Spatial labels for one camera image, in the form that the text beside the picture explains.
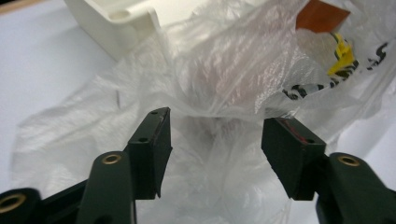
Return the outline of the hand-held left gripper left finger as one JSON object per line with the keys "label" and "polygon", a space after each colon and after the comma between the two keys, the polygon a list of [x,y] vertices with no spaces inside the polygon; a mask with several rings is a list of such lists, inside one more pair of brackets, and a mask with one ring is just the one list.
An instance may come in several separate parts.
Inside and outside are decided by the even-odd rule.
{"label": "hand-held left gripper left finger", "polygon": [[134,198],[154,200],[161,196],[162,182],[170,154],[171,126],[169,107],[148,112],[128,141]]}

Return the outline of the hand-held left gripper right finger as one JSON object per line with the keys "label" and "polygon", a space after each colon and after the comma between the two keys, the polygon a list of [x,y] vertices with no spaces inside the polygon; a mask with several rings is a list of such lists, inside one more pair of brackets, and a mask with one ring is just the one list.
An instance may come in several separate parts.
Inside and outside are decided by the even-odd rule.
{"label": "hand-held left gripper right finger", "polygon": [[262,151],[289,198],[311,201],[316,168],[326,143],[296,118],[270,118],[263,122]]}

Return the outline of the clear plastic bag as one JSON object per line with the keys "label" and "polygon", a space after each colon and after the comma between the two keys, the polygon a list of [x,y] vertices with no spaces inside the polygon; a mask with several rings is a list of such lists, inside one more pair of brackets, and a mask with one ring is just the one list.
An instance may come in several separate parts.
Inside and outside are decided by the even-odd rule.
{"label": "clear plastic bag", "polygon": [[155,108],[171,109],[162,195],[138,224],[287,224],[290,200],[262,153],[262,123],[295,116],[329,149],[366,119],[396,116],[396,0],[329,0],[350,12],[335,33],[295,28],[307,0],[213,0],[137,45],[112,69],[19,128],[12,184],[50,196],[123,149]]}

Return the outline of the yellow packet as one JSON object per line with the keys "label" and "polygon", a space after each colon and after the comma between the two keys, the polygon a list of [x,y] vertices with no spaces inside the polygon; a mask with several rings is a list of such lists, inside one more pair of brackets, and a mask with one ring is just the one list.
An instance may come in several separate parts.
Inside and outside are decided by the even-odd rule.
{"label": "yellow packet", "polygon": [[356,69],[359,66],[359,62],[353,54],[352,45],[338,33],[332,33],[332,37],[336,42],[334,50],[336,63],[329,68],[327,74],[333,76],[342,69]]}

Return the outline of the white plastic bin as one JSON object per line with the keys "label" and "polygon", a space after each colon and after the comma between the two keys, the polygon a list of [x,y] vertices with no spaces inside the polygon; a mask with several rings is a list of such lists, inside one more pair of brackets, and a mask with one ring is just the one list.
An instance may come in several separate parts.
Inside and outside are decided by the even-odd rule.
{"label": "white plastic bin", "polygon": [[79,26],[120,60],[164,26],[186,20],[207,0],[64,0]]}

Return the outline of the red-brown long box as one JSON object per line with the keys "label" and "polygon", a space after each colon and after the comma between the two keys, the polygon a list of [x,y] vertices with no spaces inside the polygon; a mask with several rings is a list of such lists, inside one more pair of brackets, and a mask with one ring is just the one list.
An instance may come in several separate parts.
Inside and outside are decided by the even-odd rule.
{"label": "red-brown long box", "polygon": [[349,14],[348,10],[321,0],[310,0],[298,13],[295,28],[329,33],[335,31]]}

